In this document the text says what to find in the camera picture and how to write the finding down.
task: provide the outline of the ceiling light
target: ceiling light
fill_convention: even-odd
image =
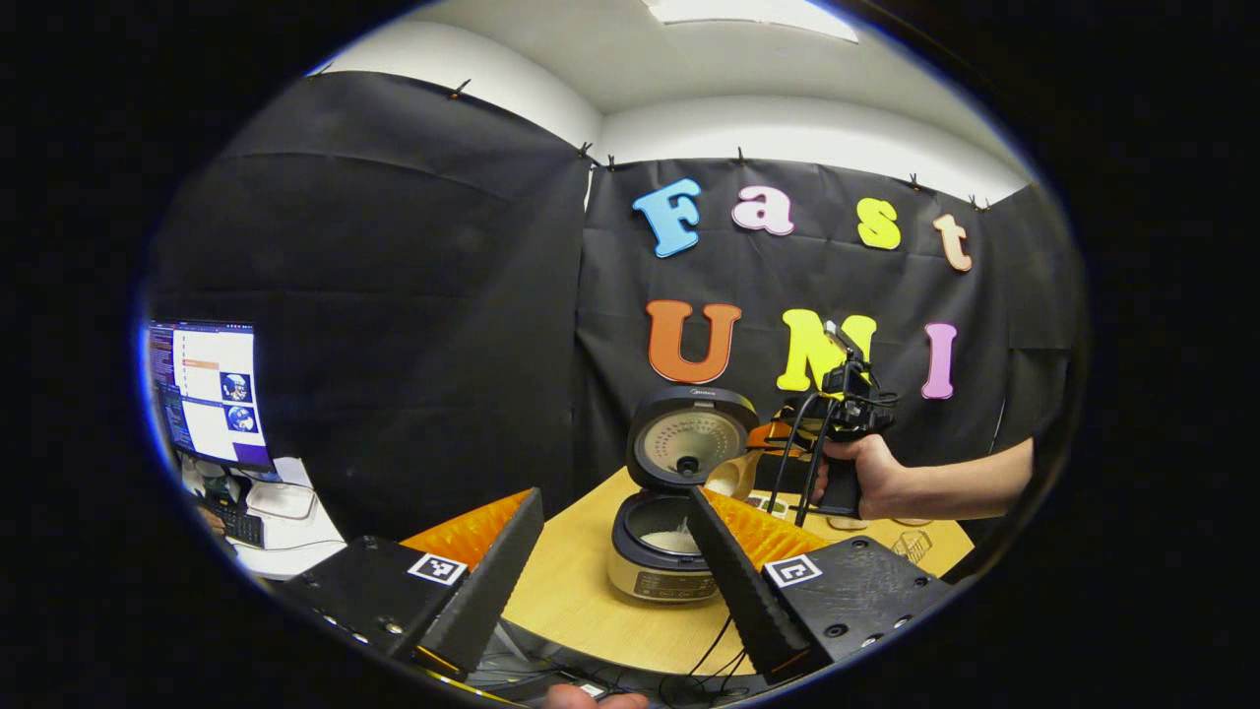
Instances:
[[[794,26],[854,44],[858,35],[835,15],[808,0],[643,0],[663,24],[753,21]]]

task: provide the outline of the desk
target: desk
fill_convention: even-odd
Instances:
[[[310,487],[310,479],[306,477],[300,458],[277,458],[275,465],[276,472],[286,482]],[[183,475],[185,490],[193,494],[202,490],[200,472],[185,468]],[[257,487],[275,484],[255,481],[253,485]],[[289,581],[345,549],[345,542],[320,504],[319,495],[315,496],[311,513],[305,520],[287,520],[253,509],[249,509],[249,514],[262,518],[263,549],[234,539],[228,539],[228,543],[237,552],[237,563],[244,570],[265,579]]]
[[[721,594],[699,603],[656,604],[631,598],[609,582],[612,520],[621,502],[638,491],[621,468],[547,521],[503,617],[607,662],[685,674],[717,637],[728,611]],[[779,500],[789,505],[799,497],[779,494]],[[848,531],[834,530],[825,519],[810,515],[805,529],[833,542],[866,535],[888,548],[905,548],[921,569],[937,577],[973,549],[958,523],[948,521],[906,526],[877,520],[867,529]],[[732,623],[697,672],[716,672],[742,649]],[[752,664],[741,662],[736,674],[755,674]]]

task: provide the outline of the letter f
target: letter f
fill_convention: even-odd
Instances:
[[[635,209],[648,217],[653,233],[656,234],[656,256],[664,258],[673,256],[684,248],[690,248],[699,242],[696,232],[687,230],[679,222],[696,225],[701,220],[699,209],[688,195],[696,196],[701,193],[701,185],[690,178],[680,179],[674,184],[663,186],[656,191],[650,191],[634,200]]]

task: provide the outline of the white wall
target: white wall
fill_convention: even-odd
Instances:
[[[604,162],[664,157],[796,160],[919,181],[980,204],[1029,180],[980,147],[887,111],[816,98],[726,96],[633,108],[604,116],[554,74],[467,30],[401,20],[336,55],[328,72],[373,71],[464,88],[558,135],[592,141]]]
[[[367,71],[407,76],[507,108],[575,146],[593,141],[604,115],[538,64],[471,31],[401,20],[349,45],[326,72]]]
[[[997,201],[1028,184],[993,155],[924,122],[816,98],[724,96],[634,108],[604,120],[600,157],[735,157],[820,162]]]

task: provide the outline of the colorful foam letter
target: colorful foam letter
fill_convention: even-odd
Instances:
[[[683,360],[683,320],[692,314],[692,306],[678,300],[653,300],[648,302],[651,315],[651,337],[648,340],[648,361],[656,374],[670,382],[706,384],[722,377],[731,363],[731,336],[735,320],[743,311],[735,305],[711,302],[704,306],[709,319],[709,349],[701,363]]]
[[[776,380],[779,389],[785,392],[805,392],[809,389],[809,377],[805,368],[814,373],[814,384],[823,388],[823,375],[844,363],[844,350],[835,345],[823,329],[823,320],[813,310],[793,309],[784,311],[788,322],[788,366]],[[871,337],[874,335],[876,321],[866,315],[849,315],[840,325],[844,334],[862,348],[867,360],[871,359]],[[869,382],[869,375],[862,375]]]
[[[945,246],[945,257],[955,269],[966,271],[971,267],[971,257],[963,253],[963,239],[966,238],[966,229],[958,225],[954,214],[941,214],[936,217],[932,225],[941,232],[941,242]]]
[[[699,242],[696,232],[687,230],[679,222],[696,225],[701,220],[699,209],[690,196],[701,193],[701,185],[690,178],[665,185],[656,191],[649,191],[634,200],[635,209],[648,217],[653,233],[656,234],[656,256],[664,258]]]
[[[948,322],[927,322],[924,325],[924,330],[931,343],[927,384],[922,389],[924,399],[949,399],[954,397],[954,385],[949,383],[949,374],[958,327]]]
[[[776,235],[786,235],[796,224],[791,223],[791,199],[781,190],[761,184],[740,190],[740,201],[731,209],[731,218],[743,228],[764,228]]]
[[[896,248],[901,243],[901,229],[893,223],[893,219],[897,218],[897,210],[892,208],[892,204],[883,199],[867,196],[858,201],[857,210],[858,218],[862,219],[862,223],[858,224],[858,235],[862,237],[862,243],[874,248]]]

